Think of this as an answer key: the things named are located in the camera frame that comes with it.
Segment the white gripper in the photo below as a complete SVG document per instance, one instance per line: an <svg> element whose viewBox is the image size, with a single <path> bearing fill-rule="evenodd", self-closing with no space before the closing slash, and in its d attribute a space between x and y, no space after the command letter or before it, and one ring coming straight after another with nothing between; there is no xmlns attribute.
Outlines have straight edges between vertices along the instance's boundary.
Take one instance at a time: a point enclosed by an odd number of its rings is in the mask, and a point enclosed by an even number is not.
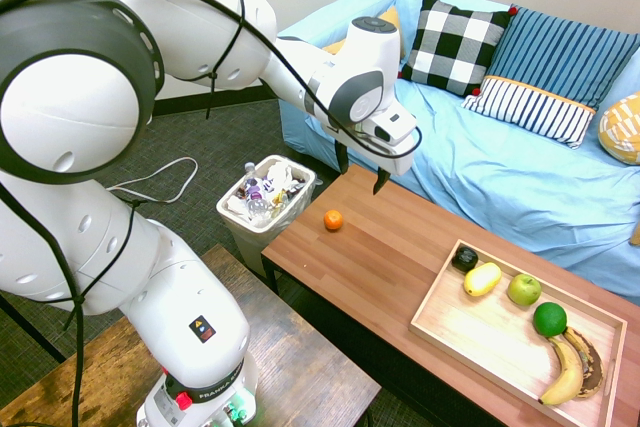
<svg viewBox="0 0 640 427"><path fill-rule="evenodd" d="M392 175L403 175L413 163L413 151L418 144L408 130L398 130L389 123L366 120L353 128L339 129L327 127L327 134L335 139L335 154L341 174L349 169L348 149L352 149L369 159L379 168L373 186L377 195Z"/></svg>

